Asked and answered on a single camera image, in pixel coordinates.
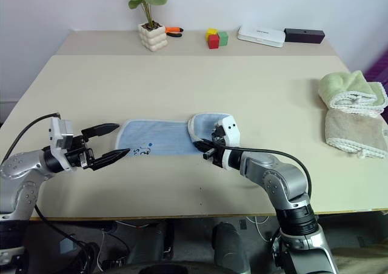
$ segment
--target folded towel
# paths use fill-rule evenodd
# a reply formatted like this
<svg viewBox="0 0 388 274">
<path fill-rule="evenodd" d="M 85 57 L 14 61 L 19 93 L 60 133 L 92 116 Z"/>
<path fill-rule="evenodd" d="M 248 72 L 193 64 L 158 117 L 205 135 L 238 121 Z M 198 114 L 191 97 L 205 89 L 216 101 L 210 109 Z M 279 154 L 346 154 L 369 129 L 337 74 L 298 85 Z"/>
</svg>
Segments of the folded towel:
<svg viewBox="0 0 388 274">
<path fill-rule="evenodd" d="M 326 115 L 326 143 L 342 151 L 384 158 L 388 155 L 383 136 L 383 121 L 369 116 L 330 109 Z"/>
<path fill-rule="evenodd" d="M 319 82 L 318 93 L 330 109 L 374 118 L 388 105 L 383 85 L 367 82 L 361 71 L 326 75 Z"/>
<path fill-rule="evenodd" d="M 212 139 L 214 123 L 229 116 L 225 113 L 197 115 L 192 130 L 199 139 Z M 127 156 L 194 155 L 201 152 L 193 145 L 186 121 L 134 119 L 126 121 L 116 139 L 116 149 L 130 148 Z"/>
</svg>

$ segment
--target light blue cloth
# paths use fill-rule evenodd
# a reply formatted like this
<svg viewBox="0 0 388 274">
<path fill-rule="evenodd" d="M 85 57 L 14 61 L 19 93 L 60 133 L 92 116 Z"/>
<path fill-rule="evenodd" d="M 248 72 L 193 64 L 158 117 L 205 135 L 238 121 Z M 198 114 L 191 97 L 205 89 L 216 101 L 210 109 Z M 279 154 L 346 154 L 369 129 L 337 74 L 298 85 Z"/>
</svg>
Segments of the light blue cloth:
<svg viewBox="0 0 388 274">
<path fill-rule="evenodd" d="M 205 113 L 194 118 L 194 132 L 199 138 L 212 139 L 214 123 L 228 115 Z M 122 125 L 116 149 L 131 151 L 127 156 L 194 155 L 201 152 L 193 145 L 187 122 L 139 119 Z"/>
</svg>

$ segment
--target red block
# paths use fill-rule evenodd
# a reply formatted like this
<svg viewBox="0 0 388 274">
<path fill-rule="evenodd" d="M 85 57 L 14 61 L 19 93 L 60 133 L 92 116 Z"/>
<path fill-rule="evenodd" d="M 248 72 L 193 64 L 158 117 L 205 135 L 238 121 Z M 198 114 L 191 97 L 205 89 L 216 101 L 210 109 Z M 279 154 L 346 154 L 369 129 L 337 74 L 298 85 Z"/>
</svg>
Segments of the red block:
<svg viewBox="0 0 388 274">
<path fill-rule="evenodd" d="M 207 44 L 209 48 L 218 48 L 219 46 L 219 36 L 218 35 L 210 35 L 207 40 Z"/>
</svg>

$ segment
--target white box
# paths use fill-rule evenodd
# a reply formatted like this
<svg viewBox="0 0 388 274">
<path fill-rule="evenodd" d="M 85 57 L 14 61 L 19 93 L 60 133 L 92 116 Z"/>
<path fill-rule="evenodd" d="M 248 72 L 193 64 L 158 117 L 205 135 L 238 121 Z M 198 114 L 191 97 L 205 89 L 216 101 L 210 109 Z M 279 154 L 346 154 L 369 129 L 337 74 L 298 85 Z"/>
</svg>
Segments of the white box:
<svg viewBox="0 0 388 274">
<path fill-rule="evenodd" d="M 272 30 L 263 27 L 254 28 L 242 25 L 238 30 L 237 38 L 242 39 L 243 41 L 256 42 L 258 44 L 281 48 L 284 44 L 286 35 L 280 30 Z"/>
</svg>

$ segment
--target black cable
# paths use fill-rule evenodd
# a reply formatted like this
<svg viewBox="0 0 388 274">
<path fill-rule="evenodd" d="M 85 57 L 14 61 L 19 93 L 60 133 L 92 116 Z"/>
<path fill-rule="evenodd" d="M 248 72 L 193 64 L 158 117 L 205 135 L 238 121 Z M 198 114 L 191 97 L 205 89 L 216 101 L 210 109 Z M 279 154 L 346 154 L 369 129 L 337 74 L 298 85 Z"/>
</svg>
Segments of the black cable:
<svg viewBox="0 0 388 274">
<path fill-rule="evenodd" d="M 24 133 L 26 131 L 29 130 L 30 127 L 32 127 L 34 124 L 36 124 L 37 122 L 39 121 L 42 121 L 43 119 L 46 119 L 46 118 L 61 118 L 61 115 L 56 112 L 56 113 L 51 113 L 49 115 L 44 115 L 44 116 L 41 116 L 40 118 L 37 118 L 36 120 L 32 121 L 28 126 L 26 126 L 21 132 L 20 134 L 16 137 L 16 139 L 13 141 L 11 147 L 8 149 L 7 153 L 5 153 L 5 156 L 3 158 L 3 160 L 1 161 L 1 164 L 4 163 L 4 161 L 6 159 L 9 158 L 9 156 L 11 155 L 11 152 L 13 151 L 13 149 L 16 147 L 16 144 L 19 142 L 19 140 L 21 139 L 21 137 L 24 135 Z"/>
<path fill-rule="evenodd" d="M 41 218 L 41 220 L 46 224 L 48 225 L 51 229 L 53 229 L 54 231 L 56 231 L 57 233 L 59 233 L 60 235 L 64 236 L 65 238 L 71 240 L 72 242 L 74 242 L 75 244 L 77 244 L 77 246 L 79 246 L 81 248 L 81 250 L 84 252 L 85 254 L 85 257 L 87 259 L 87 264 L 85 265 L 86 267 L 86 273 L 90 273 L 91 269 L 90 269 L 90 266 L 92 265 L 92 262 L 90 260 L 90 256 L 89 256 L 89 253 L 87 252 L 86 250 L 86 243 L 84 241 L 78 241 L 77 239 L 73 238 L 72 236 L 66 234 L 64 231 L 62 231 L 61 229 L 57 228 L 56 226 L 54 226 L 50 221 L 48 221 L 48 219 L 41 213 L 40 209 L 38 208 L 37 205 L 35 205 L 35 210 L 36 210 L 36 213 L 38 214 L 38 216 Z"/>
<path fill-rule="evenodd" d="M 117 239 L 118 241 L 120 241 L 120 242 L 127 248 L 127 252 L 128 252 L 128 255 L 129 255 L 130 249 L 129 249 L 129 247 L 128 247 L 128 245 L 127 245 L 126 242 L 124 242 L 124 241 L 123 241 L 121 238 L 119 238 L 118 236 L 112 235 L 111 233 L 108 233 L 108 235 L 110 235 L 112 238 L 115 238 L 115 239 Z"/>
<path fill-rule="evenodd" d="M 8 149 L 7 153 L 5 153 L 5 156 L 3 158 L 3 160 L 1 161 L 1 164 L 4 163 L 4 161 L 6 159 L 9 158 L 9 156 L 11 155 L 11 152 L 13 151 L 13 149 L 16 147 L 17 143 L 20 141 L 20 139 L 22 138 L 22 136 L 26 133 L 26 131 L 29 130 L 29 128 L 31 128 L 34 124 L 36 124 L 37 122 L 39 121 L 42 121 L 43 119 L 46 119 L 46 118 L 61 118 L 61 115 L 59 113 L 51 113 L 49 115 L 44 115 L 44 116 L 41 116 L 40 118 L 37 118 L 36 120 L 32 121 L 31 123 L 29 123 L 19 134 L 18 136 L 16 137 L 16 139 L 13 141 L 12 145 L 10 146 L 10 148 Z M 39 217 L 41 218 L 41 220 L 47 224 L 49 227 L 51 227 L 54 231 L 56 231 L 57 233 L 61 234 L 62 236 L 64 236 L 65 238 L 71 240 L 72 242 L 74 242 L 75 244 L 77 244 L 81 250 L 84 252 L 85 256 L 86 256 L 86 259 L 87 259 L 87 264 L 85 265 L 86 267 L 86 273 L 90 273 L 91 269 L 90 269 L 90 266 L 91 266 L 91 260 L 90 260 L 90 257 L 89 257 L 89 254 L 86 250 L 86 243 L 85 242 L 82 242 L 82 241 L 78 241 L 76 240 L 75 238 L 73 238 L 72 236 L 66 234 L 65 232 L 63 232 L 62 230 L 60 230 L 59 228 L 57 228 L 56 226 L 54 226 L 50 221 L 48 221 L 44 215 L 41 213 L 41 211 L 39 210 L 38 206 L 35 205 L 34 206 L 37 214 L 39 215 Z"/>
<path fill-rule="evenodd" d="M 309 198 L 311 199 L 312 185 L 311 185 L 310 173 L 309 173 L 308 169 L 305 167 L 305 165 L 299 159 L 297 159 L 296 157 L 294 157 L 294 156 L 292 156 L 290 154 L 284 153 L 282 151 L 267 150 L 267 149 L 241 148 L 241 147 L 229 147 L 227 145 L 222 145 L 220 143 L 217 143 L 217 145 L 220 146 L 221 148 L 225 149 L 225 150 L 236 150 L 236 151 L 257 152 L 257 153 L 271 153 L 271 154 L 285 156 L 287 158 L 290 158 L 291 160 L 294 160 L 296 163 L 298 163 L 299 166 L 301 166 L 301 168 L 304 171 L 304 174 L 306 175 L 307 185 L 308 185 L 307 194 L 309 195 Z"/>
</svg>

